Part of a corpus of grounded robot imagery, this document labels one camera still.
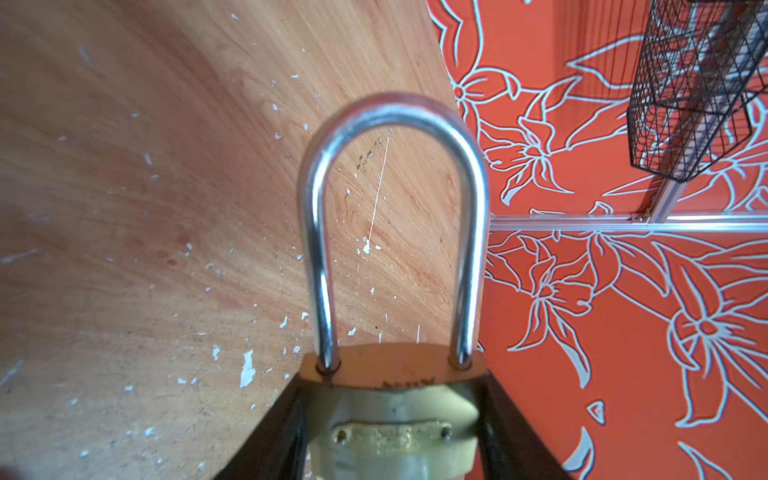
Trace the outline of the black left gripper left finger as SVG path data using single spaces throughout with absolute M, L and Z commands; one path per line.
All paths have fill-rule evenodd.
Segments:
M 304 478 L 309 434 L 301 386 L 294 376 L 215 480 Z

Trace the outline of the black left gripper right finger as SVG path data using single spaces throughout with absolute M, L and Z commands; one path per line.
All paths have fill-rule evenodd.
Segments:
M 481 381 L 478 437 L 486 479 L 571 479 L 490 371 Z

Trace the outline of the brass padlock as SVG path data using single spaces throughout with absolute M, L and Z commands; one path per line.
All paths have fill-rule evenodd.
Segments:
M 324 194 L 334 161 L 358 135 L 406 126 L 436 139 L 459 174 L 461 215 L 450 341 L 340 347 Z M 474 464 L 480 419 L 477 354 L 490 215 L 479 148 L 446 106 L 382 93 L 343 108 L 313 137 L 298 188 L 316 349 L 299 373 L 313 471 L 327 479 L 454 479 Z

